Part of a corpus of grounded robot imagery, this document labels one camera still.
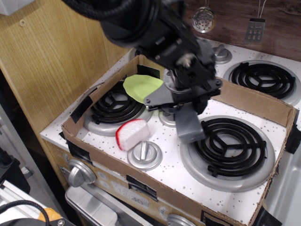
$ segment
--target black coil burner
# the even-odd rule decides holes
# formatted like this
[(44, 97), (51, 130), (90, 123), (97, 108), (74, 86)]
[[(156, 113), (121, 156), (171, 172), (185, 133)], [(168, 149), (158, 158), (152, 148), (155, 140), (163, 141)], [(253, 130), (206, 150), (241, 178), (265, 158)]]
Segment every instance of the black coil burner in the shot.
[(295, 84), (295, 78), (281, 67), (270, 64), (249, 65), (248, 62), (236, 67), (229, 80), (278, 99), (288, 96)]
[(136, 116), (145, 106), (131, 98), (119, 81), (91, 107), (92, 118), (96, 124), (120, 123)]
[[(228, 118), (201, 123), (206, 138), (194, 145), (201, 158), (209, 163), (207, 169), (212, 172), (212, 176), (245, 176), (256, 171), (266, 158), (266, 141), (249, 125)], [(227, 155), (231, 150), (240, 153)]]

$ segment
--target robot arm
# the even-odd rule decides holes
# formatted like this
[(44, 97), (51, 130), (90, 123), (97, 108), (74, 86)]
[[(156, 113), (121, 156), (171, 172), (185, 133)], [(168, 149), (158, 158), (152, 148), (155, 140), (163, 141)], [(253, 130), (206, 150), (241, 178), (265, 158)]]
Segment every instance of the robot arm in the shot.
[[(181, 18), (184, 0), (63, 1), (78, 13), (100, 21), (112, 43), (134, 47), (169, 70), (164, 85), (149, 95), (144, 104), (172, 117), (184, 143), (205, 138), (197, 115), (204, 111), (210, 97), (220, 93), (222, 83), (215, 77), (210, 44), (198, 39)], [(182, 11), (170, 7), (174, 2), (180, 3)], [(189, 128), (183, 119), (187, 115), (190, 121), (194, 119)]]

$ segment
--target white speckled stovetop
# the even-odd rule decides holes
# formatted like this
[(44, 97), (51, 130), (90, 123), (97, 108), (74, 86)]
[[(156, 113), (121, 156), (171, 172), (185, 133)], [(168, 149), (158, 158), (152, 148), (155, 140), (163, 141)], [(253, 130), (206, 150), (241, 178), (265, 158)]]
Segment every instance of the white speckled stovetop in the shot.
[[(211, 44), (213, 47), (217, 47), (220, 43), (212, 41)], [(301, 63), (299, 62), (227, 44), (224, 45), (232, 52), (233, 59), (227, 64), (216, 66), (218, 77), (222, 77), (223, 73), (225, 73), (229, 67), (238, 62), (262, 59), (281, 64), (289, 68), (299, 78), (301, 78), (301, 72), (299, 72)], [(103, 82), (105, 79), (114, 74), (118, 68), (123, 67), (123, 65), (129, 61), (131, 55), (132, 53), (126, 54), (95, 84)], [(59, 136), (59, 133), (62, 132), (61, 125), (75, 109), (78, 104), (78, 100), (68, 107), (58, 118), (56, 118), (40, 133), (43, 139), (68, 151), (68, 146), (65, 143), (65, 140)], [(300, 106), (301, 102), (295, 105), (295, 108), (300, 109)], [(268, 136), (274, 147), (276, 158), (278, 157), (286, 134), (286, 129), (284, 127), (221, 102), (210, 100), (206, 110), (199, 116), (199, 118), (203, 119), (207, 116), (214, 115), (230, 115), (253, 123)], [(298, 119), (298, 124), (298, 128), (300, 129), (301, 118)], [(184, 168), (180, 158), (179, 140), (176, 136), (176, 129), (162, 125), (158, 119), (158, 112), (156, 111), (148, 122), (148, 125), (151, 131), (151, 137), (149, 140), (159, 145), (163, 152), (163, 160), (157, 168), (147, 171), (147, 174), (170, 188), (177, 190), (181, 194), (202, 203), (213, 211), (220, 212), (234, 220), (248, 225), (253, 212), (257, 207), (257, 202), (260, 201), (266, 183), (256, 189), (242, 193), (220, 192), (206, 187), (195, 180)], [(78, 133), (78, 138), (127, 163), (127, 153), (118, 149), (114, 137), (102, 137), (92, 134), (85, 128), (82, 128)]]

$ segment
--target hanging utensil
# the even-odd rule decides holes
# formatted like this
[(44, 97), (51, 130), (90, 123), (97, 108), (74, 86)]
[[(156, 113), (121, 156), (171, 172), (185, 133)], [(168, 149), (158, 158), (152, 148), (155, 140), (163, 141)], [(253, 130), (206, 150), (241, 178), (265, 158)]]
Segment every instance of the hanging utensil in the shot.
[(205, 7), (197, 9), (192, 17), (192, 26), (200, 33), (211, 31), (216, 23), (216, 16), (209, 8), (209, 0), (205, 0)]
[(259, 0), (257, 18), (251, 18), (249, 21), (249, 25), (245, 36), (245, 42), (247, 43), (259, 43), (262, 41), (263, 31), (265, 27), (265, 19), (261, 19), (261, 15), (266, 1), (267, 0), (264, 0), (261, 13), (259, 14), (261, 5), (261, 1)]

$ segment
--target wooden wall panel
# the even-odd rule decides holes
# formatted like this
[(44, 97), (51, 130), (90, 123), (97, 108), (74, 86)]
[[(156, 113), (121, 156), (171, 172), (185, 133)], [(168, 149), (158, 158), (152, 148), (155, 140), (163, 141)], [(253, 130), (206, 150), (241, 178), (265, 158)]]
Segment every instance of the wooden wall panel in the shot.
[(36, 0), (0, 16), (0, 45), (1, 70), (37, 132), (128, 51), (61, 0)]
[[(191, 24), (194, 11), (205, 6), (205, 1), (186, 0), (186, 3), (185, 21)], [(301, 61), (300, 0), (267, 0), (261, 16), (266, 19), (262, 42), (244, 43), (249, 20), (257, 17), (258, 4), (258, 0), (211, 0), (209, 7), (217, 16), (215, 28), (203, 34), (194, 32), (199, 37)]]

